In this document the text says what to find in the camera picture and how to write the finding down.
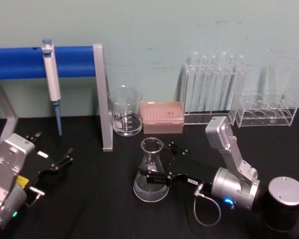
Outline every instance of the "beaker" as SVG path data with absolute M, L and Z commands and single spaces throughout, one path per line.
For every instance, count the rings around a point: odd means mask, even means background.
M 160 151 L 163 149 L 163 143 L 158 138 L 146 138 L 141 142 L 144 151 L 143 160 L 140 168 L 154 172 L 164 172 L 163 165 L 160 161 Z M 148 183 L 147 178 L 137 173 L 133 191 L 135 195 L 144 202 L 158 202 L 162 200 L 169 191 L 169 187 L 162 184 Z
M 142 130 L 140 102 L 143 95 L 133 87 L 122 86 L 108 93 L 112 103 L 112 125 L 122 136 L 132 136 Z

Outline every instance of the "blue bar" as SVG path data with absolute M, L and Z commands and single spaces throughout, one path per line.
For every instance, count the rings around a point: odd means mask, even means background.
M 92 46 L 55 47 L 59 77 L 95 77 Z M 0 48 L 0 80 L 46 78 L 41 47 Z

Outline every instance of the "metal stand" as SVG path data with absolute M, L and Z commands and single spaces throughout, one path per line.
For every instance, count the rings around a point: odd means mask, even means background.
M 18 117 L 15 114 L 12 105 L 10 104 L 1 86 L 0 86 L 0 105 L 2 106 L 4 114 L 6 116 L 6 123 L 4 125 L 3 131 L 0 136 L 0 146 L 1 146 L 1 143 L 14 132 L 14 129 L 18 122 Z
M 102 44 L 93 44 L 96 86 L 98 91 L 99 108 L 101 116 L 101 129 L 103 151 L 113 151 L 113 126 L 111 123 L 112 112 L 109 110 L 109 86 L 106 78 L 105 59 Z

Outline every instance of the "micropipette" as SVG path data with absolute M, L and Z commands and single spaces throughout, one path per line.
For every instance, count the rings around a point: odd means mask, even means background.
M 43 39 L 42 47 L 43 62 L 45 67 L 46 78 L 48 80 L 50 99 L 53 102 L 55 108 L 56 121 L 58 124 L 59 135 L 62 135 L 61 128 L 61 117 L 60 117 L 60 87 L 59 87 L 59 77 L 56 67 L 54 45 L 51 39 Z

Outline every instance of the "wall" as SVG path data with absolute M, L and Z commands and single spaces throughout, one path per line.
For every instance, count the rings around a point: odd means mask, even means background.
M 257 88 L 269 52 L 288 72 L 277 90 L 291 90 L 299 104 L 299 0 L 0 1 L 0 47 L 40 46 L 44 37 L 103 43 L 110 89 L 137 86 L 150 101 L 173 99 L 192 51 L 243 54 L 254 66 L 247 90 Z M 20 117 L 53 115 L 45 79 L 1 84 Z M 62 115 L 93 114 L 95 90 L 92 78 L 61 79 Z

